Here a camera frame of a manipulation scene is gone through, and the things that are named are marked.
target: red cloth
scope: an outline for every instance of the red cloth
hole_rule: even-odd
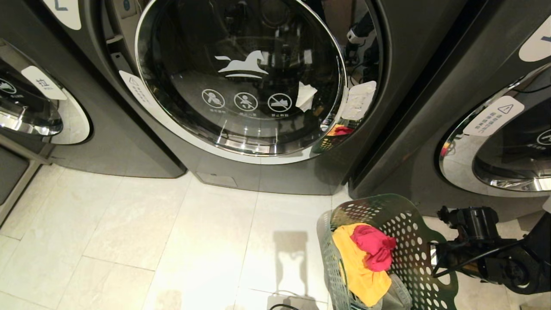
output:
[[[396,247],[396,239],[385,235],[377,228],[369,225],[359,225],[350,238],[362,251],[367,252],[364,266],[371,271],[388,270],[392,264],[392,250]]]

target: washing machine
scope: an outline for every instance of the washing machine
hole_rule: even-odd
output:
[[[432,216],[442,205],[487,206],[502,221],[549,199],[551,3],[479,5],[353,175],[351,197],[401,194]]]
[[[43,3],[202,182],[329,195],[467,2]]]
[[[182,175],[182,163],[45,17],[23,1],[0,5],[1,139],[86,172]]]

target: tiled floor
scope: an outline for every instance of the tiled floor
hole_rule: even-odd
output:
[[[331,309],[318,218],[350,200],[42,167],[0,229],[1,310]],[[428,225],[454,238],[434,218]],[[516,221],[500,224],[520,238]],[[460,276],[458,309],[551,304]]]

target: green plastic basket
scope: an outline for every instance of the green plastic basket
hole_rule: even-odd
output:
[[[457,275],[452,272],[444,279],[430,276],[433,266],[429,242],[446,242],[446,239],[427,227],[409,200],[394,194],[353,200],[338,206],[331,218],[324,221],[326,229],[321,245],[323,265],[336,310],[369,309],[348,290],[346,275],[341,274],[344,272],[341,254],[332,237],[337,227],[359,222],[396,238],[397,246],[392,253],[393,262],[388,272],[396,274],[407,287],[413,299],[412,309],[456,309],[453,299],[458,290]]]

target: pull label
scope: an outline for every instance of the pull label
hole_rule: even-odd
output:
[[[64,92],[42,70],[29,66],[21,70],[21,74],[29,80],[46,97],[53,100],[67,100]]]
[[[551,56],[551,16],[526,40],[518,51],[518,56],[526,62],[538,61]]]
[[[80,30],[80,11],[78,0],[43,0],[52,14],[65,26]]]

